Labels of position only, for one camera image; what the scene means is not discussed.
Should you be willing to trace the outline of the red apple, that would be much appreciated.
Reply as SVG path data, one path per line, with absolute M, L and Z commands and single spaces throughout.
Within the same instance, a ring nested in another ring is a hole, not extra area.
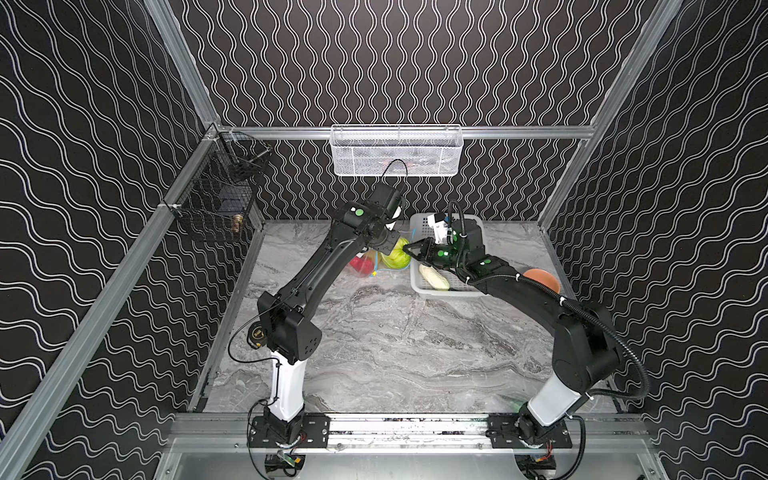
M 349 266 L 362 277 L 371 276 L 376 268 L 376 253 L 367 251 L 357 254 L 350 260 Z

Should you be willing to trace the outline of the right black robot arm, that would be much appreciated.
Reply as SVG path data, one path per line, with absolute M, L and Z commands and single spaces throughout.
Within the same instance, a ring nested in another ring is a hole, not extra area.
M 553 338 L 552 374 L 518 412 L 515 430 L 526 445 L 547 443 L 569 415 L 595 396 L 641 400 L 650 378 L 640 357 L 596 303 L 561 295 L 486 251 L 479 224 L 462 215 L 426 217 L 430 231 L 403 250 L 419 265 L 446 272 L 502 300 L 536 321 Z

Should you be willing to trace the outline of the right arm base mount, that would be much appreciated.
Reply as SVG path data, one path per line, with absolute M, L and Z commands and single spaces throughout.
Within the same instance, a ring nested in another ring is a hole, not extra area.
M 491 441 L 493 449 L 568 449 L 573 446 L 563 419 L 541 426 L 527 413 L 490 414 L 486 426 L 485 436 Z

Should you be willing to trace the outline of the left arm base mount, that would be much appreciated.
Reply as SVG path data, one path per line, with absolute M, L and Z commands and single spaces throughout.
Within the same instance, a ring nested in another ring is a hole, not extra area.
M 321 413 L 299 414 L 290 421 L 278 419 L 267 412 L 250 420 L 250 448 L 325 448 L 328 445 L 331 419 Z

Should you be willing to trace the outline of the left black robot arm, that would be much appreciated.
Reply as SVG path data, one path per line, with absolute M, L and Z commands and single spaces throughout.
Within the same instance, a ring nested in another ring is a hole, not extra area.
M 400 238 L 393 224 L 401 202 L 398 189 L 381 183 L 363 200 L 345 204 L 333 216 L 326 236 L 299 272 L 276 294 L 265 292 L 258 299 L 259 321 L 273 361 L 271 398 L 264 416 L 285 443 L 293 441 L 301 429 L 306 363 L 322 339 L 312 318 L 353 258 L 368 250 L 392 252 Z

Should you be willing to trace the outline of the green cabbage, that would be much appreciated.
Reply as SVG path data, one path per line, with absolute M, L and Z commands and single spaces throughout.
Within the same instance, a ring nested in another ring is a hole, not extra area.
M 401 270 L 409 266 L 411 257 L 403 250 L 409 244 L 409 240 L 400 237 L 392 252 L 388 255 L 381 254 L 381 261 L 388 269 Z

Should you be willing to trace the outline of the clear zip top bag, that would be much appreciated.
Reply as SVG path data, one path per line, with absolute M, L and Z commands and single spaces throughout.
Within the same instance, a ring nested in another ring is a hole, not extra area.
M 375 250 L 358 253 L 348 266 L 361 277 L 375 277 L 381 271 L 401 271 L 409 267 L 412 258 L 404 251 L 410 240 L 401 236 L 389 255 Z

